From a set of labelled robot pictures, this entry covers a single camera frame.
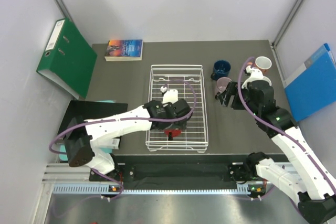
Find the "pink floral mug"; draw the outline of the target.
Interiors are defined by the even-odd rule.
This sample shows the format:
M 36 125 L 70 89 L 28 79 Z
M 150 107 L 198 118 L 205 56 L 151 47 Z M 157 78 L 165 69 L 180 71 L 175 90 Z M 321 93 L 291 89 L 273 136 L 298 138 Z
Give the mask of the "pink floral mug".
M 250 61 L 248 65 L 254 68 L 258 68 L 263 74 L 266 74 L 267 71 L 272 67 L 272 61 L 265 56 L 259 56 L 255 60 Z

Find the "dark blue mug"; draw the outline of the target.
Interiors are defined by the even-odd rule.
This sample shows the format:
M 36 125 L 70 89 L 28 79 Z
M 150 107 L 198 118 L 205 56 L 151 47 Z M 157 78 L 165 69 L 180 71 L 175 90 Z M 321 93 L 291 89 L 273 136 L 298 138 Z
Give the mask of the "dark blue mug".
M 217 81 L 219 78 L 228 77 L 230 70 L 231 65 L 228 61 L 218 60 L 213 65 L 211 79 Z

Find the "lilac mug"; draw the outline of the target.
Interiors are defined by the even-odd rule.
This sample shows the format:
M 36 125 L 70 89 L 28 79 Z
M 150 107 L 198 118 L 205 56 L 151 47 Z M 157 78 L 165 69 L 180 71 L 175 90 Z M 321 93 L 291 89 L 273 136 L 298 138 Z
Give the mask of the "lilac mug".
M 215 99 L 218 99 L 218 96 L 220 94 L 222 94 L 227 86 L 229 85 L 229 83 L 232 81 L 231 78 L 228 77 L 221 77 L 216 81 L 216 86 L 215 86 Z

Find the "light blue floral mug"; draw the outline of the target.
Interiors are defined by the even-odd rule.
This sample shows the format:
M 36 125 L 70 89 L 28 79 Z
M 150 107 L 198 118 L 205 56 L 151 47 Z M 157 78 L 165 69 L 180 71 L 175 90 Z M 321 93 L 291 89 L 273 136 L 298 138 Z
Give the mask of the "light blue floral mug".
M 263 80 L 266 81 L 270 86 L 272 86 L 272 82 L 268 77 L 263 76 Z

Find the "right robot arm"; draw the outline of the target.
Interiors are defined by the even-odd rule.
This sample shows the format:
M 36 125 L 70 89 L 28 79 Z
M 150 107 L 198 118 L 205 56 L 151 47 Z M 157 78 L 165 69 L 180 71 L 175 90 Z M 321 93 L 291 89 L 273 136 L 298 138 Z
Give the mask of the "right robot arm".
M 276 105 L 268 81 L 256 80 L 244 86 L 227 79 L 217 87 L 215 98 L 222 106 L 249 112 L 298 174 L 290 174 L 270 156 L 258 152 L 243 162 L 244 180 L 271 182 L 291 199 L 308 223 L 325 223 L 335 217 L 335 178 L 318 161 L 291 114 Z

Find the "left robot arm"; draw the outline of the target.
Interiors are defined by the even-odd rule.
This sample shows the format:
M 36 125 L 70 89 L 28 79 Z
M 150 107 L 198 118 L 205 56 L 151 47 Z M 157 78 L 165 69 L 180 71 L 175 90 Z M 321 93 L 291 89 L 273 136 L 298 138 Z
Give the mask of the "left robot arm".
M 70 167 L 88 166 L 114 180 L 119 174 L 111 154 L 102 149 L 124 135 L 150 130 L 182 129 L 192 116 L 184 99 L 176 102 L 152 100 L 131 111 L 103 119 L 86 120 L 86 125 L 70 130 L 65 137 L 65 150 Z

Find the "red mug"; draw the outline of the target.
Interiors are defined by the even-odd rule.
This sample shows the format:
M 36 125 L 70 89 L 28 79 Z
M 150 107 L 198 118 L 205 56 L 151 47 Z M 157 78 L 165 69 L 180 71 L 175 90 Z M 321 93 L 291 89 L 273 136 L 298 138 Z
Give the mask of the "red mug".
M 175 137 L 179 136 L 182 131 L 179 129 L 169 129 L 169 130 L 164 130 L 165 135 L 167 136 L 167 139 L 169 141 L 172 141 Z

